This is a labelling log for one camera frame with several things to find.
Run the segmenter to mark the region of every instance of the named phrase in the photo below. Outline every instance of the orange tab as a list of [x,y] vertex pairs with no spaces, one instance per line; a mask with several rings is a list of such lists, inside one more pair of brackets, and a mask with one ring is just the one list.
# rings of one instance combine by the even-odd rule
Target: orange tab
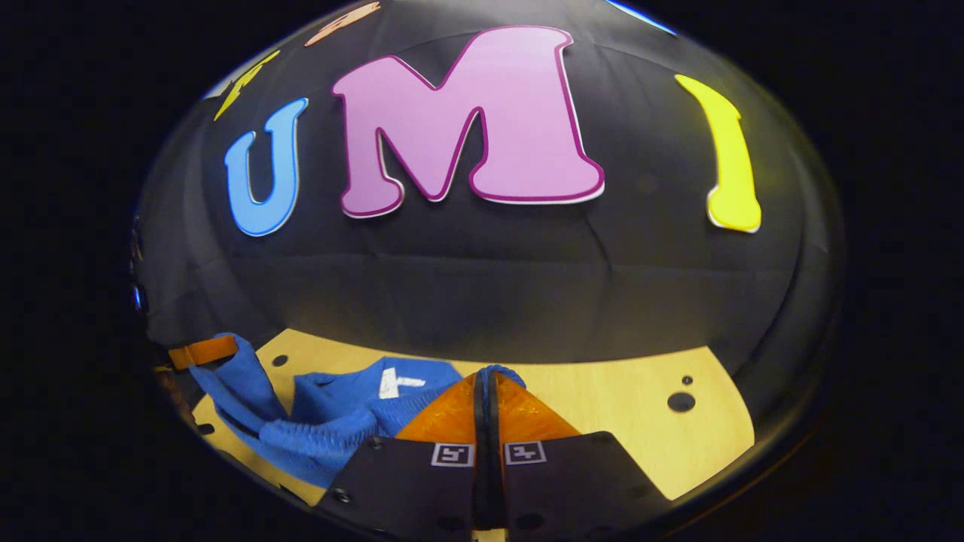
[[423,443],[475,444],[475,375],[462,379],[415,416],[396,439]]
[[181,370],[188,366],[202,366],[233,356],[237,351],[238,345],[234,342],[234,337],[225,335],[168,350],[168,355],[174,362],[174,368]]
[[498,393],[498,439],[501,445],[550,441],[579,434],[575,427],[546,403],[504,374],[495,374],[495,386]]

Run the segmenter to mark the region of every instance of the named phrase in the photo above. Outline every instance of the yellow letter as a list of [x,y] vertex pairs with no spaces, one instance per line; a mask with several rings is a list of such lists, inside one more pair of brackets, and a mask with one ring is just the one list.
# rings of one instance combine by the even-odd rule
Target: yellow letter
[[710,221],[728,230],[759,230],[762,213],[739,111],[730,100],[695,79],[677,75],[676,80],[703,106],[716,145],[716,186],[707,195]]
[[270,55],[267,56],[267,58],[255,64],[248,71],[245,71],[244,75],[238,77],[238,80],[235,81],[234,85],[231,86],[231,90],[230,92],[228,92],[228,97],[225,98],[225,102],[221,104],[221,109],[219,109],[218,113],[214,116],[215,121],[218,120],[218,117],[221,117],[221,114],[224,113],[228,109],[228,107],[230,107],[231,104],[234,103],[234,100],[238,98],[238,96],[241,94],[241,87],[244,87],[248,83],[251,83],[252,79],[254,79],[257,73],[261,71],[261,67],[267,64],[269,60],[278,56],[278,53],[280,52],[281,50],[279,49],[271,53]]

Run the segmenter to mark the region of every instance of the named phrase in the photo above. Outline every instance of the pink letter m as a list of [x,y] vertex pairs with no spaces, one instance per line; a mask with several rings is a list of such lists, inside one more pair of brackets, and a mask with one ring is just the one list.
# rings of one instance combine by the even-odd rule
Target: pink letter m
[[485,151],[469,174],[500,203],[578,203],[603,192],[603,169],[582,150],[562,64],[566,32],[509,26],[482,32],[433,87],[394,56],[335,83],[345,102],[348,187],[341,208],[364,218],[392,212],[405,188],[388,176],[384,139],[429,201],[448,194],[466,133],[481,116]]

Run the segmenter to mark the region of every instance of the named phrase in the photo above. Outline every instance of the blue towel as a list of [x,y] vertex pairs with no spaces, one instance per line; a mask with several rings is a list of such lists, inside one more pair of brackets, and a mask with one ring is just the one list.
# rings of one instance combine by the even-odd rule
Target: blue towel
[[462,379],[448,362],[390,357],[350,374],[304,374],[295,377],[288,416],[251,344],[223,335],[237,342],[233,358],[214,370],[189,367],[218,416],[276,467],[322,487],[365,438],[395,436]]

